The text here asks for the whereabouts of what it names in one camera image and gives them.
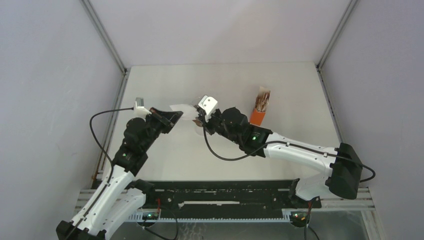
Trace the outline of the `white paper coffee filter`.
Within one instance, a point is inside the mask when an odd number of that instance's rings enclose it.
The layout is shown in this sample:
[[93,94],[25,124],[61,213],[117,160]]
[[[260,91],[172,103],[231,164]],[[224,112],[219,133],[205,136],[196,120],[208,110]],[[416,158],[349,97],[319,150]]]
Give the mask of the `white paper coffee filter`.
[[199,113],[197,109],[190,104],[173,104],[169,106],[174,112],[182,112],[181,120],[193,121],[195,120]]

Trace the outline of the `clear glass ribbed dripper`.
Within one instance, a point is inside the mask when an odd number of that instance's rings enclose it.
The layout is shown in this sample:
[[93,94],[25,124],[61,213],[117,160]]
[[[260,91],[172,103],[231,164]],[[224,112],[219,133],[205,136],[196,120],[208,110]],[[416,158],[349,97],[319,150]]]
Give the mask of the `clear glass ribbed dripper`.
[[195,97],[191,101],[190,105],[193,106],[195,109],[198,109],[199,108],[199,103],[201,102],[202,99],[203,99],[202,96]]

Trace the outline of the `glass carafe with wooden collar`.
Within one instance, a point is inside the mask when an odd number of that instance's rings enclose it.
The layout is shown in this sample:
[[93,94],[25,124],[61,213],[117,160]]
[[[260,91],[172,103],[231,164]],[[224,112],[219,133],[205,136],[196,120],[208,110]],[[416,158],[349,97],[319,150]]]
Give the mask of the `glass carafe with wooden collar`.
[[193,122],[195,124],[194,130],[196,134],[199,136],[203,136],[204,135],[203,122],[199,119],[194,119]]

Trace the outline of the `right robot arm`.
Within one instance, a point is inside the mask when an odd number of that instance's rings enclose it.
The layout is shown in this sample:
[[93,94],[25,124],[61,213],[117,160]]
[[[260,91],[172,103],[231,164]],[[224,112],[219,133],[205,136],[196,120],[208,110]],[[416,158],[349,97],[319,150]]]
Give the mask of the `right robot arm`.
[[244,158],[259,156],[292,161],[310,167],[318,174],[295,179],[290,187],[289,203],[302,208],[315,197],[331,193],[342,199],[357,198],[363,168],[354,148],[347,143],[323,147],[284,137],[270,129],[249,123],[236,107],[221,112],[196,107],[203,135],[218,134],[238,145]]

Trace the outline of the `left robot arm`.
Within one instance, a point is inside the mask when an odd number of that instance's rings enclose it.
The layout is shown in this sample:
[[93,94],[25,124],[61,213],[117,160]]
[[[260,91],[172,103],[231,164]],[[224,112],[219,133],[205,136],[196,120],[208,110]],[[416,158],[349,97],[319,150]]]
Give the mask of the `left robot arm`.
[[111,168],[85,206],[70,220],[56,227],[60,240],[109,240],[137,209],[149,209],[157,196],[153,184],[136,179],[148,159],[147,151],[160,134],[168,134],[183,116],[182,111],[133,107],[122,144]]

